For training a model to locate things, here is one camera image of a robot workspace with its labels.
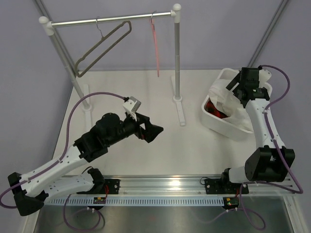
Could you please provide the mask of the white shirt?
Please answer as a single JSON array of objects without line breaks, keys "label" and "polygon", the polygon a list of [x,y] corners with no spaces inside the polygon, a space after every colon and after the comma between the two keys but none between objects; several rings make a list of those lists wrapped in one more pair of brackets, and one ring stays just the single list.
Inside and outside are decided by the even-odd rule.
[{"label": "white shirt", "polygon": [[230,80],[217,79],[208,91],[209,100],[214,104],[217,110],[228,116],[228,118],[223,118],[224,121],[240,129],[253,132],[248,113],[243,108],[239,99],[236,98],[231,91],[226,89],[229,83]]}]

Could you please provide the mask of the red black plaid shirt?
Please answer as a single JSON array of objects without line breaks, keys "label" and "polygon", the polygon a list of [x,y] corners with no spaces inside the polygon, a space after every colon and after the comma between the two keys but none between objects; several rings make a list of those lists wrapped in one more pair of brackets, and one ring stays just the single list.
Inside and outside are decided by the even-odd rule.
[{"label": "red black plaid shirt", "polygon": [[218,117],[218,118],[220,118],[220,119],[228,118],[228,116],[227,116],[225,113],[223,113],[223,112],[217,110],[217,108],[214,106],[214,104],[213,104],[210,100],[206,103],[206,105],[205,105],[205,110],[206,110],[208,113],[210,113],[210,114],[212,114],[213,116]]}]

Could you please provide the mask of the grey clothes hanger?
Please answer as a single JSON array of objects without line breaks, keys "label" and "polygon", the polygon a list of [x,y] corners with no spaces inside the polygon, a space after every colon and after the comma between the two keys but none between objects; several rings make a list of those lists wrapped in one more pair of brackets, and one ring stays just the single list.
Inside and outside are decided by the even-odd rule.
[{"label": "grey clothes hanger", "polygon": [[[115,35],[119,30],[125,29],[120,36],[116,38],[115,41],[111,40],[111,37]],[[123,21],[119,25],[117,25],[114,29],[112,29],[106,35],[101,33],[101,39],[95,43],[91,48],[89,48],[74,64],[74,73],[76,77],[81,78],[87,72],[91,70],[104,56],[106,56],[114,47],[116,47],[123,39],[125,39],[132,32],[132,23],[129,20]],[[92,61],[90,61],[87,65],[82,66],[81,64],[87,60],[87,58],[95,53],[95,51],[99,51],[97,53],[97,57],[94,57]]]}]

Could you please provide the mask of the red clothes hanger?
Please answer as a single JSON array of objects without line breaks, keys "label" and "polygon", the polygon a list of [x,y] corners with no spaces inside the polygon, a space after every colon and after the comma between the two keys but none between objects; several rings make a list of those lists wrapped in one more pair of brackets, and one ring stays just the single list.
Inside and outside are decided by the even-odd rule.
[{"label": "red clothes hanger", "polygon": [[157,37],[156,37],[156,30],[155,30],[155,23],[154,23],[154,14],[156,11],[152,12],[151,18],[150,18],[150,24],[151,24],[151,30],[153,34],[153,40],[154,40],[154,47],[155,47],[155,60],[156,60],[156,72],[157,77],[160,76],[160,65],[159,65],[159,53],[158,53],[158,44],[157,44]]}]

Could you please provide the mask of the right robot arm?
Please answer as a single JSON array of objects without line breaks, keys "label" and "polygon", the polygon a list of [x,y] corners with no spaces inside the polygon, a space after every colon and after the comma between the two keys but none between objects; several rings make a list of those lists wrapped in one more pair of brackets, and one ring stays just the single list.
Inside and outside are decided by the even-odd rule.
[{"label": "right robot arm", "polygon": [[256,150],[239,168],[227,168],[221,175],[220,187],[230,193],[246,182],[283,182],[295,159],[293,149],[286,148],[278,135],[270,107],[270,95],[259,84],[262,67],[243,67],[227,85],[248,113],[256,140]]}]

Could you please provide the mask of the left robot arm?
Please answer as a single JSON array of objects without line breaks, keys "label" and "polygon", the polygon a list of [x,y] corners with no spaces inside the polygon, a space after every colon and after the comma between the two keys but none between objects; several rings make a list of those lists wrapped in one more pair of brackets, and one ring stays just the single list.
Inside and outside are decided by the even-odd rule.
[{"label": "left robot arm", "polygon": [[107,154],[110,146],[123,139],[135,135],[150,143],[163,130],[163,127],[152,124],[149,117],[141,114],[137,115],[137,119],[126,115],[124,120],[120,120],[115,113],[103,115],[65,154],[29,173],[14,172],[8,176],[19,214],[31,215],[47,202],[70,194],[102,192],[105,180],[97,168],[75,177],[66,177],[66,174]]}]

